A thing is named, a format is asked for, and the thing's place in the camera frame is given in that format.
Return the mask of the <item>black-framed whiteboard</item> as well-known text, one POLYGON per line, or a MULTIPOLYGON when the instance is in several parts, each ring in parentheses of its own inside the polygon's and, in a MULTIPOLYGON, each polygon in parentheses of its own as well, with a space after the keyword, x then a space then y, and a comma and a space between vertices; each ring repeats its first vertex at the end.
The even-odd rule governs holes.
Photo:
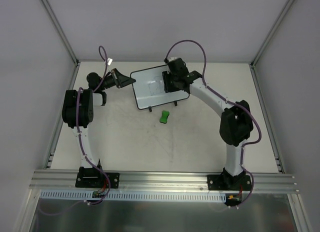
POLYGON ((136 105, 139 110, 174 103, 189 98, 189 94, 182 90, 165 92, 163 72, 168 72, 167 65, 133 71, 130 77, 135 80, 132 84, 136 105))

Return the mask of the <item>green bone-shaped eraser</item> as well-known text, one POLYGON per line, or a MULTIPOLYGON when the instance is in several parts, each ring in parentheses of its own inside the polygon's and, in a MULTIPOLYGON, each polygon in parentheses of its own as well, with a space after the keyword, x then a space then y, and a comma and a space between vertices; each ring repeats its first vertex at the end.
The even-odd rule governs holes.
POLYGON ((170 116, 170 112, 169 111, 167 111, 167 110, 163 110, 162 112, 161 112, 161 117, 160 117, 160 119, 159 119, 159 122, 161 123, 161 124, 166 124, 167 122, 168 122, 168 117, 170 116))

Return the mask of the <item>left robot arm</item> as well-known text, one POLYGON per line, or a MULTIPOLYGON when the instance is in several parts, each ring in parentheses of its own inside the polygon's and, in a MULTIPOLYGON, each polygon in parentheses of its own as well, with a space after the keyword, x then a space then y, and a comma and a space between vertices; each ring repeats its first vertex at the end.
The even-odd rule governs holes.
POLYGON ((62 120, 72 130, 79 148, 81 170, 101 170, 99 156, 92 147, 89 124, 94 120, 94 109, 107 104, 106 90, 132 85, 134 78, 120 73, 116 68, 107 69, 103 76, 91 72, 86 76, 88 88, 69 89, 65 92, 62 106, 62 120))

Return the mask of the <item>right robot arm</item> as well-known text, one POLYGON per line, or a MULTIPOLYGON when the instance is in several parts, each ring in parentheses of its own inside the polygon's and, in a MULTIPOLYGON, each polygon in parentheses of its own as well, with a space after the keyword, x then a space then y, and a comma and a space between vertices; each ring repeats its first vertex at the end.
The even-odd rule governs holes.
POLYGON ((226 143, 226 163, 223 172, 224 185, 235 190, 242 183, 240 174, 244 172, 241 164, 242 148, 253 130, 249 104, 242 100, 232 103, 205 84, 202 74, 190 72, 186 63, 178 57, 164 59, 168 72, 164 74, 166 93, 184 91, 207 104, 220 117, 219 135, 226 143))

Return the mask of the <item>left aluminium frame post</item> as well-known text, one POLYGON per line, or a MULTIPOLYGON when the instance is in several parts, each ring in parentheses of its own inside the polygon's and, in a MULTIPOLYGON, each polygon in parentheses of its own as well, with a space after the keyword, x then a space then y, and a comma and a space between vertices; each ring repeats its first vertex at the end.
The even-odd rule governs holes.
POLYGON ((66 49, 70 59, 72 60, 72 62, 75 65, 78 65, 79 59, 77 58, 63 28, 61 27, 61 24, 56 16, 56 13, 54 12, 49 0, 39 0, 39 1, 41 2, 50 22, 52 23, 60 41, 62 42, 62 45, 66 49))

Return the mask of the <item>aluminium frame post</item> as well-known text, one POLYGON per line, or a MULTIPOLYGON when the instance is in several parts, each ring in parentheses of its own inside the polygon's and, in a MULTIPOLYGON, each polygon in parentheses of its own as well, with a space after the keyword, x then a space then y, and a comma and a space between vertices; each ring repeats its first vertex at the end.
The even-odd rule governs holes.
POLYGON ((296 0, 286 0, 250 65, 255 67, 296 0))
POLYGON ((62 45, 66 49, 70 59, 72 60, 72 62, 75 65, 78 65, 79 59, 77 58, 63 28, 61 27, 61 24, 56 16, 56 13, 54 12, 49 0, 39 0, 39 1, 41 2, 50 22, 52 23, 60 41, 62 42, 62 45))

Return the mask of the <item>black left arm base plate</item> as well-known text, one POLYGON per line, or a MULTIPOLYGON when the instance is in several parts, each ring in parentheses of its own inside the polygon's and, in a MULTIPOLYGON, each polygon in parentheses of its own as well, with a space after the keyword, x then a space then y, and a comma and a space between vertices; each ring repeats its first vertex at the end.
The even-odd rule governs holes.
POLYGON ((106 172, 110 183, 106 177, 96 168, 80 167, 77 173, 75 187, 86 189, 117 189, 120 182, 120 174, 116 172, 106 172))

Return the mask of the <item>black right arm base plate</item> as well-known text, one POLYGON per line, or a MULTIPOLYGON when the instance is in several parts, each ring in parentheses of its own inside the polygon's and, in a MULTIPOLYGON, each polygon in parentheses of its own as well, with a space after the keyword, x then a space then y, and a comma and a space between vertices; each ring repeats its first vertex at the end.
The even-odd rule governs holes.
POLYGON ((206 176, 209 191, 250 191, 252 180, 249 175, 239 175, 235 178, 223 174, 209 174, 206 176))

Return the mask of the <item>aluminium front rail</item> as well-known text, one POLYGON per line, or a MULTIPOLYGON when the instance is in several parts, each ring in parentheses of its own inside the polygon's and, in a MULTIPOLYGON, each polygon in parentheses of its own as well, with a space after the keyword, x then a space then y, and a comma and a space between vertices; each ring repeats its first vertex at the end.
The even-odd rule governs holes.
MULTIPOLYGON (((30 189, 74 189, 77 170, 37 169, 30 189)), ((298 194, 295 176, 283 173, 255 173, 253 192, 261 194, 298 194)), ((206 172, 121 171, 118 189, 137 192, 208 192, 211 181, 206 172)))

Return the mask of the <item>right aluminium frame post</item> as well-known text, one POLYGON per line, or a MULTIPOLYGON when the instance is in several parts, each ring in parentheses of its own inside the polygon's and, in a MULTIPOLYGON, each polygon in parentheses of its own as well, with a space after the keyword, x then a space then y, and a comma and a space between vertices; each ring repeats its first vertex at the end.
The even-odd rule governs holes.
POLYGON ((286 0, 250 65, 255 67, 296 0, 286 0))

